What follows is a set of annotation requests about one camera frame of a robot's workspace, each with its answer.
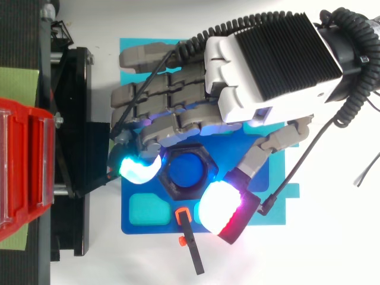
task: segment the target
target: white plastic housing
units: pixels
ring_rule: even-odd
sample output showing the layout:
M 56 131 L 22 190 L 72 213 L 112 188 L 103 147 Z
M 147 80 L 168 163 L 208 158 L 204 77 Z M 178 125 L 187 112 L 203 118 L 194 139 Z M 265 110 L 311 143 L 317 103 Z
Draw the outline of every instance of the white plastic housing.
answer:
M 327 46 L 326 49 L 334 58 Z M 252 126 L 271 125 L 313 114 L 342 78 L 264 101 L 234 34 L 209 38 L 205 68 L 206 92 L 211 93 L 215 83 L 227 85 L 218 101 L 223 120 L 227 123 L 249 121 Z

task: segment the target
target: green paper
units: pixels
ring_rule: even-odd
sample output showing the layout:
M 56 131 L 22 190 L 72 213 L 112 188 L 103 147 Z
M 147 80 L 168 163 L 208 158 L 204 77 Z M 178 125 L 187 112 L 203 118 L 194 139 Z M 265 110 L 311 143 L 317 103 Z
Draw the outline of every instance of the green paper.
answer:
M 0 67 L 0 97 L 15 100 L 23 105 L 34 106 L 39 71 Z M 28 224 L 18 232 L 0 242 L 0 249 L 24 251 L 28 235 Z
M 14 251 L 24 251 L 28 236 L 28 224 L 23 225 L 16 233 L 8 239 L 0 242 L 0 249 L 12 249 Z
M 34 106 L 38 70 L 0 67 L 0 97 Z

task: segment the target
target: metal rod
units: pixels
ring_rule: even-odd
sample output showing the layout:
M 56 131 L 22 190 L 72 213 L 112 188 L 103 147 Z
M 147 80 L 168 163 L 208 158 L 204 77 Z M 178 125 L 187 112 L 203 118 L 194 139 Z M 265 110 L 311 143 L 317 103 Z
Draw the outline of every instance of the metal rod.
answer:
M 59 64 L 62 58 L 62 52 L 50 53 L 50 64 Z
M 54 196 L 66 196 L 69 195 L 65 184 L 54 185 Z

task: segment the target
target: teal cutout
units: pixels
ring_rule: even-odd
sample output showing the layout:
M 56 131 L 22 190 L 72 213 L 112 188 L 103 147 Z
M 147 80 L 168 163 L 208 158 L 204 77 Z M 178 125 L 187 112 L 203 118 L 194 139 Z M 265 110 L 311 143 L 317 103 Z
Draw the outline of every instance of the teal cutout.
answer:
M 170 223 L 168 202 L 154 193 L 134 194 L 129 199 L 129 221 L 134 226 L 162 226 Z

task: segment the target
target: orange clip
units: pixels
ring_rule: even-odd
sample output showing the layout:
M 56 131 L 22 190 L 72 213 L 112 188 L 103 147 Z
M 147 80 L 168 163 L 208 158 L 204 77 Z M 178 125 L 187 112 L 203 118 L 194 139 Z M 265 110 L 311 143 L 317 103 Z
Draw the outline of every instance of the orange clip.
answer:
M 178 208 L 177 210 L 176 210 L 176 218 L 177 218 L 177 222 L 178 222 L 178 225 L 182 225 L 181 224 L 181 220 L 180 220 L 180 218 L 179 218 L 179 213 L 180 212 L 186 212 L 187 213 L 187 215 L 188 215 L 188 218 L 189 218 L 189 222 L 191 223 L 191 221 L 192 221 L 192 219 L 191 219 L 191 215 L 190 215 L 190 211 L 189 211 L 189 208 L 188 207 L 181 207 L 181 208 Z
M 186 242 L 186 239 L 185 239 L 184 236 L 180 236 L 180 237 L 178 238 L 178 241 L 179 241 L 180 246 L 185 246 L 185 245 L 188 244 L 188 243 Z

